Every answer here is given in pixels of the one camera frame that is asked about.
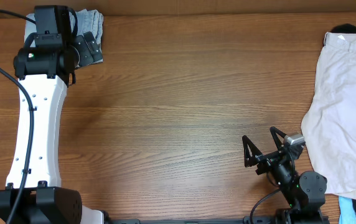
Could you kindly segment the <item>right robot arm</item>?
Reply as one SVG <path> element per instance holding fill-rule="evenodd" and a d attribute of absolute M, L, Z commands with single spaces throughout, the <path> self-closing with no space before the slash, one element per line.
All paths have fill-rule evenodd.
<path fill-rule="evenodd" d="M 277 150 L 263 154 L 248 136 L 242 137 L 245 167 L 256 167 L 257 175 L 266 175 L 276 190 L 260 199 L 243 219 L 244 223 L 325 224 L 321 207 L 326 202 L 327 178 L 315 171 L 299 174 L 295 160 L 306 146 L 302 134 L 287 135 L 274 126 L 270 133 Z M 273 216 L 256 216 L 256 208 L 277 193 L 282 193 L 289 208 L 277 209 Z"/>

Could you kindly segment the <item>light blue denim shorts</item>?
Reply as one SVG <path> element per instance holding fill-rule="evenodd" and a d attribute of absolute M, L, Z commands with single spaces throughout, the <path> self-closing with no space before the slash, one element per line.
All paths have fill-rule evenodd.
<path fill-rule="evenodd" d="M 101 48 L 101 37 L 103 34 L 103 15 L 97 10 L 81 10 L 74 11 L 71 7 L 68 7 L 69 15 L 70 15 L 70 25 L 72 33 L 76 33 L 78 35 L 84 34 L 85 32 L 92 32 L 95 36 L 97 43 Z M 59 50 L 61 52 L 68 52 L 72 55 L 75 66 L 77 65 L 77 53 L 73 48 L 73 40 L 69 44 L 65 45 L 36 45 L 35 37 L 36 37 L 36 25 L 35 25 L 35 17 L 34 13 L 29 14 L 27 16 L 30 19 L 29 22 L 26 23 L 25 27 L 25 48 L 42 48 L 44 50 Z"/>

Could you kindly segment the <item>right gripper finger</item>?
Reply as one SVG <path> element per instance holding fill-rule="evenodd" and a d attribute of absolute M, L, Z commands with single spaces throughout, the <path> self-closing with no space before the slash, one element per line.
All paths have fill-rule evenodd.
<path fill-rule="evenodd" d="M 260 157 L 263 156 L 263 153 L 254 145 L 248 136 L 244 135 L 242 137 L 242 142 L 244 148 L 245 167 L 257 165 L 260 162 Z"/>
<path fill-rule="evenodd" d="M 285 143 L 281 142 L 279 136 L 284 139 L 287 136 L 287 134 L 282 132 L 281 130 L 279 130 L 278 128 L 276 128 L 274 126 L 270 127 L 269 131 L 271 132 L 273 141 L 274 141 L 277 149 L 285 148 L 286 145 L 285 145 Z"/>

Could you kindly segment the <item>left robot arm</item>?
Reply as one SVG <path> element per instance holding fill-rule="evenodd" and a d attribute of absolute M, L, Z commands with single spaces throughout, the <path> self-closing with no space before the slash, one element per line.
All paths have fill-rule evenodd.
<path fill-rule="evenodd" d="M 0 190 L 6 223 L 108 223 L 106 212 L 83 205 L 76 190 L 62 187 L 59 129 L 67 89 L 80 61 L 74 32 L 31 33 L 14 58 L 20 112 L 14 161 Z"/>

